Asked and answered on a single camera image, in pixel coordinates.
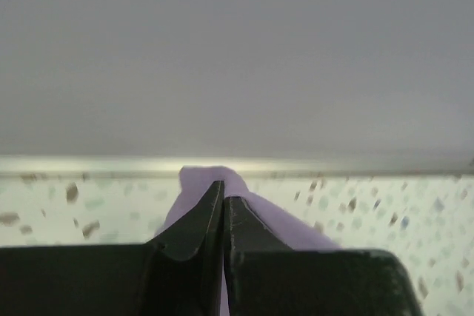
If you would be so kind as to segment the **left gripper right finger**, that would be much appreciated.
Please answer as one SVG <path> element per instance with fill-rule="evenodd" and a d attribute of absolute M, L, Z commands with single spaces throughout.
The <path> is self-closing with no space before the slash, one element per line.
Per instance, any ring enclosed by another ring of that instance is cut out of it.
<path fill-rule="evenodd" d="M 242 198 L 224 202 L 231 315 L 421 315 L 399 259 L 380 249 L 298 251 Z"/>

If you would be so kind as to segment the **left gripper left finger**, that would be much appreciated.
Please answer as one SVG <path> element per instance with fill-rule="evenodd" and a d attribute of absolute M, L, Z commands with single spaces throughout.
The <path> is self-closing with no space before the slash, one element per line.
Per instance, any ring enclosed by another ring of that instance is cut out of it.
<path fill-rule="evenodd" d="M 217 315 L 224 185 L 142 244 L 1 250 L 3 315 Z"/>

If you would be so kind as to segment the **purple t shirt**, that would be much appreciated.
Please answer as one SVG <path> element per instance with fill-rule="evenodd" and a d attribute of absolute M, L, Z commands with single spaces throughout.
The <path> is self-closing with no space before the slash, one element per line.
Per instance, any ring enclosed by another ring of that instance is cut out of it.
<path fill-rule="evenodd" d="M 155 238 L 150 315 L 336 315 L 320 232 L 225 167 L 185 167 Z"/>

